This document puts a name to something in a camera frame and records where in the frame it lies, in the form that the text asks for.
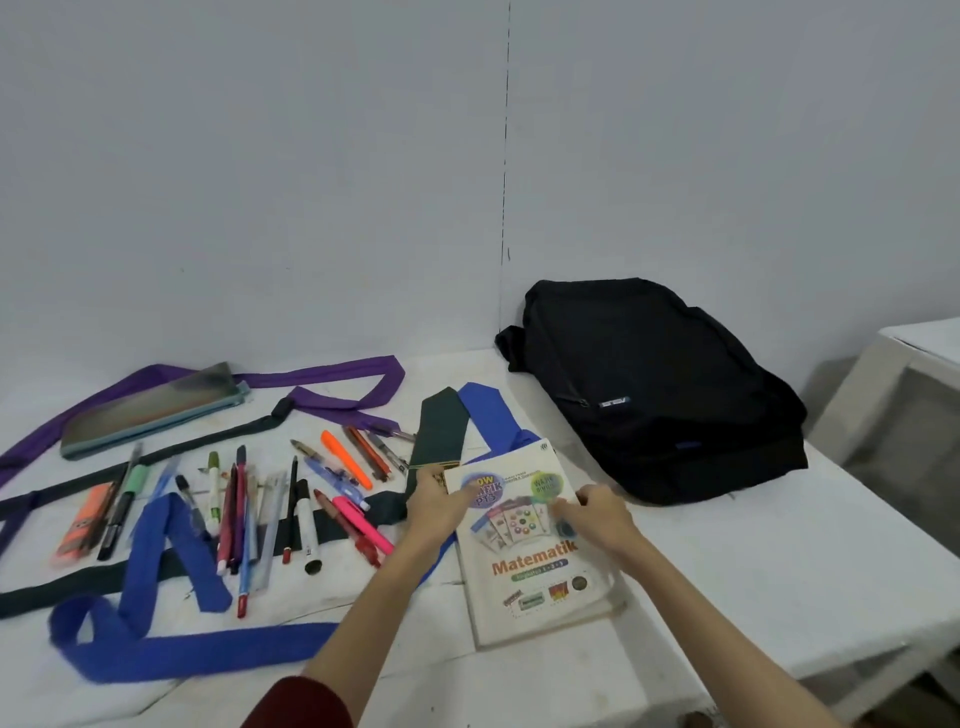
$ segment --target book cover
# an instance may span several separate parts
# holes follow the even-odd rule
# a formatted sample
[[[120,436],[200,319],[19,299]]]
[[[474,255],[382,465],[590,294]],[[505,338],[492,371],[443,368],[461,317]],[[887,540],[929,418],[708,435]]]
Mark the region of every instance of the book cover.
[[[575,499],[546,440],[444,473],[449,492],[481,485],[457,527],[478,647],[599,617],[622,599],[603,553],[555,522],[547,503]]]

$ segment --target hand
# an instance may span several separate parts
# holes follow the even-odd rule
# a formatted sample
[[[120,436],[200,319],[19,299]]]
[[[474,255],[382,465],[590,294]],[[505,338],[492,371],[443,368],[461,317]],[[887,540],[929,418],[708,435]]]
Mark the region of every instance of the hand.
[[[460,525],[478,495],[480,486],[476,483],[448,494],[441,466],[420,468],[417,489],[407,500],[407,534],[403,541],[426,549],[436,558],[441,544]]]
[[[634,524],[623,498],[609,485],[585,485],[577,491],[580,502],[556,498],[550,503],[550,515],[573,526],[585,539],[613,557],[629,552],[643,536]]]

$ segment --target backpack logo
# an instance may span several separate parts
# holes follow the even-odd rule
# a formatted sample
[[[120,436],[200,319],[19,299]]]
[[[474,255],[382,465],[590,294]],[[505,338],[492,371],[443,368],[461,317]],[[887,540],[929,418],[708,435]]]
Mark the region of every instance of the backpack logo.
[[[617,400],[607,400],[600,402],[601,407],[613,407],[615,404],[626,404],[630,401],[629,397],[621,397]]]

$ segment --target black backpack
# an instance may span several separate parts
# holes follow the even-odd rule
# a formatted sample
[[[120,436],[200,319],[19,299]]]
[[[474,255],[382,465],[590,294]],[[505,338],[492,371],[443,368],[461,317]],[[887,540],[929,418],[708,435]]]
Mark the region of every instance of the black backpack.
[[[806,467],[806,409],[700,308],[650,280],[541,280],[495,343],[628,493],[660,505]]]

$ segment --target orange eraser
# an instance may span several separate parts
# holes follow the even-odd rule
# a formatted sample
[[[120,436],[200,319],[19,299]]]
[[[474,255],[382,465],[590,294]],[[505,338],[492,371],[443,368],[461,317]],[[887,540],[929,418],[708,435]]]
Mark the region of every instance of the orange eraser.
[[[70,527],[66,529],[66,534],[54,553],[53,561],[55,564],[77,559],[82,556],[80,546],[84,542],[84,537],[97,520],[101,506],[104,504],[104,498],[110,490],[110,483],[101,483],[90,489],[84,505],[77,511]]]
[[[360,466],[356,464],[356,461],[350,457],[350,453],[340,444],[340,441],[337,440],[333,435],[330,434],[329,430],[324,430],[324,434],[320,436],[320,441],[326,446],[330,452],[336,455],[337,459],[344,464],[344,467],[350,471],[350,473],[357,480],[360,481],[360,485],[366,488],[368,491],[373,490],[373,483],[367,477],[367,474],[360,470]]]

